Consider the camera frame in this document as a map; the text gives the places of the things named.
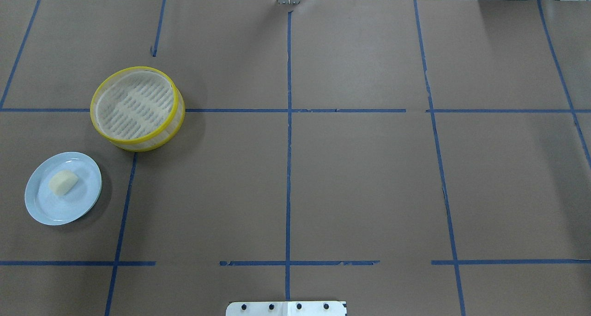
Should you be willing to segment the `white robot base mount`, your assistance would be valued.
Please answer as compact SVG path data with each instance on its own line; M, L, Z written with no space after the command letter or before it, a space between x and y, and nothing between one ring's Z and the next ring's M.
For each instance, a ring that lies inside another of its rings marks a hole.
M226 316L346 316L348 308L342 301L264 301L234 302Z

